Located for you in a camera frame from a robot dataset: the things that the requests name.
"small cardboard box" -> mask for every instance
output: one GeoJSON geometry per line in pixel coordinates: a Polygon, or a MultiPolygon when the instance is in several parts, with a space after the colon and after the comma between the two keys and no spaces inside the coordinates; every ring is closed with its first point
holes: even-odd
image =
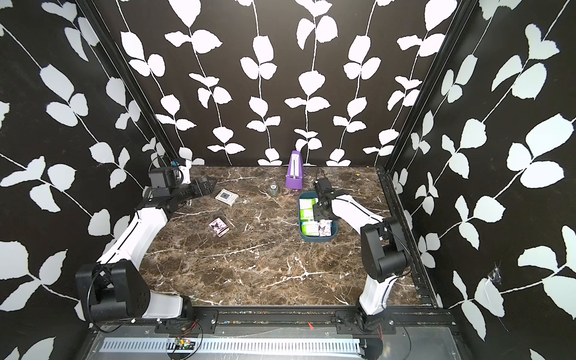
{"type": "Polygon", "coordinates": [[[302,223],[302,234],[306,236],[318,236],[318,222],[305,221],[302,223]]]}

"ventilation grille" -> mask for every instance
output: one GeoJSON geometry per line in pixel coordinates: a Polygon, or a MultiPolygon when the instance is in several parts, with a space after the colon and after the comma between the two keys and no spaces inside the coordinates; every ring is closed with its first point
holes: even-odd
{"type": "MultiPolygon", "coordinates": [[[[105,338],[101,353],[165,353],[175,338],[105,338]]],[[[215,339],[202,341],[199,353],[261,355],[363,354],[359,339],[215,339]]],[[[192,350],[176,350],[190,353],[192,350]]]]}

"blue tray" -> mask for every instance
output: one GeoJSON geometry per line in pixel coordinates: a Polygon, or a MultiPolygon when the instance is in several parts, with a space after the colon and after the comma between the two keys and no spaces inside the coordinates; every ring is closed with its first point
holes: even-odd
{"type": "Polygon", "coordinates": [[[298,197],[298,231],[302,239],[307,242],[327,242],[332,240],[338,234],[338,222],[332,221],[332,235],[331,236],[307,236],[302,233],[302,221],[300,221],[300,199],[314,199],[316,198],[316,191],[305,191],[298,197]]]}

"marble tabletop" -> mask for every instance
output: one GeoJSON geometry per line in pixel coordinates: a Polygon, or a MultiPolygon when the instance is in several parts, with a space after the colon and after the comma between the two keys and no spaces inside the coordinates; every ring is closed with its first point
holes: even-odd
{"type": "MultiPolygon", "coordinates": [[[[374,168],[323,169],[332,186],[389,216],[374,168]]],[[[366,280],[359,235],[340,220],[332,241],[302,240],[297,200],[313,190],[317,169],[305,172],[304,189],[297,191],[284,186],[286,167],[193,167],[192,179],[214,176],[218,184],[211,195],[182,207],[156,236],[140,267],[146,283],[197,305],[354,305],[366,280]],[[267,193],[272,183],[277,196],[267,193]],[[233,206],[214,199],[223,188],[239,195],[233,206]],[[222,237],[209,227],[218,217],[230,227],[222,237]]],[[[388,304],[419,304],[410,275],[398,279],[388,304]]]]}

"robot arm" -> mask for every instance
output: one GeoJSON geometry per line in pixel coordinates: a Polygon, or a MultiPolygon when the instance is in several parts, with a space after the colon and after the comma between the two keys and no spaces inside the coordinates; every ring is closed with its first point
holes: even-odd
{"type": "Polygon", "coordinates": [[[186,166],[151,171],[152,186],[128,228],[96,264],[84,265],[76,273],[82,309],[90,321],[191,315],[188,299],[150,291],[138,272],[148,247],[174,212],[189,199],[214,189],[216,179],[203,176],[190,181],[190,167],[186,160],[186,166]]]}
{"type": "Polygon", "coordinates": [[[314,220],[343,219],[360,234],[362,264],[367,272],[360,305],[367,315],[381,312],[392,285],[411,261],[407,247],[394,235],[403,234],[400,224],[366,209],[346,191],[335,190],[327,178],[316,180],[314,188],[318,194],[314,220]],[[382,246],[382,240],[388,240],[388,245],[382,246]]]}

